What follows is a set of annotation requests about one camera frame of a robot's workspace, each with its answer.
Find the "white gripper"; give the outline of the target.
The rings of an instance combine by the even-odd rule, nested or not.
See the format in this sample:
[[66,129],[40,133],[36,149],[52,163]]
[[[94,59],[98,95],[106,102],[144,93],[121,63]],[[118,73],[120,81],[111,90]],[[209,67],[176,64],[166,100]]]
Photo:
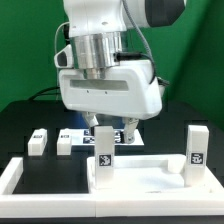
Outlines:
[[158,81],[151,82],[152,73],[148,60],[121,61],[105,71],[104,79],[85,79],[81,70],[63,69],[59,73],[62,100],[67,109],[83,112],[89,128],[98,125],[96,114],[128,117],[123,119],[123,136],[131,144],[137,119],[149,119],[162,109]]

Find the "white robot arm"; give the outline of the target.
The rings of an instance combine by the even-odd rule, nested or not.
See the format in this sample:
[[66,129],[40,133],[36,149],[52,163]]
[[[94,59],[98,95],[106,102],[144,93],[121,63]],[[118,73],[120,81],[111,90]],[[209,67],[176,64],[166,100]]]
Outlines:
[[158,77],[150,50],[127,50],[125,33],[173,24],[186,2],[63,0],[70,43],[55,55],[55,65],[65,106],[80,111],[92,130],[98,114],[121,117],[122,140],[132,143],[138,122],[161,111],[169,82]]

